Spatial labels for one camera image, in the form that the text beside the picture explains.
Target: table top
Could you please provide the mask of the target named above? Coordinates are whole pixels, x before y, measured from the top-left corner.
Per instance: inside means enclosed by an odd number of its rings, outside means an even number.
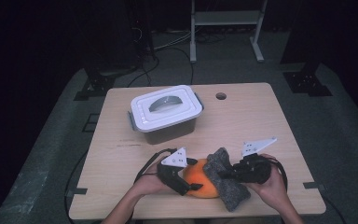
[[[268,83],[193,85],[192,90],[205,106],[193,133],[149,145],[143,133],[133,131],[128,120],[131,100],[136,96],[167,87],[122,88],[110,90],[93,135],[77,187],[86,194],[74,196],[72,219],[105,218],[137,173],[156,153],[165,148],[186,147],[189,158],[202,159],[225,147],[232,164],[238,163],[245,141],[272,136],[277,142],[265,148],[280,161],[288,177],[288,195],[299,214],[321,214],[325,204],[317,189],[305,189],[313,182],[310,170],[296,143],[278,100]],[[222,92],[227,98],[218,100]],[[219,199],[180,196],[176,192],[147,195],[135,206],[133,218],[259,217],[278,215],[251,189],[252,196],[234,212],[228,212]]]

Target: gray cloth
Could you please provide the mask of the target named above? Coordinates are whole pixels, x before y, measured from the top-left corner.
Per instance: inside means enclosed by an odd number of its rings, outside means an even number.
[[[219,176],[220,171],[232,170],[225,148],[220,147],[214,154],[208,155],[207,160],[203,170],[219,192],[226,209],[233,212],[243,200],[251,197],[251,193],[234,179],[222,179]]]

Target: orange ball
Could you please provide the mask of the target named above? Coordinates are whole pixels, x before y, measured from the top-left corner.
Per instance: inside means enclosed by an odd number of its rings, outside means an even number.
[[[203,171],[203,166],[206,164],[207,159],[200,159],[195,165],[188,165],[183,170],[183,179],[188,184],[202,184],[202,188],[198,190],[189,190],[188,195],[198,198],[217,198],[219,193],[216,187]]]

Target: container lid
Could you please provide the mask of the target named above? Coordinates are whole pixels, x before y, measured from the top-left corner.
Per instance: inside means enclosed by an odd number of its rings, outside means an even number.
[[[135,97],[131,110],[136,128],[149,133],[198,117],[202,105],[189,86],[180,85]]]

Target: lid handle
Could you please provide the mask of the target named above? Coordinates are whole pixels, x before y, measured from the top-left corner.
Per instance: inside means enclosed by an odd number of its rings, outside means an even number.
[[[156,100],[151,106],[149,106],[150,112],[155,112],[160,110],[163,106],[166,105],[179,105],[182,104],[182,100],[177,96],[164,96]]]

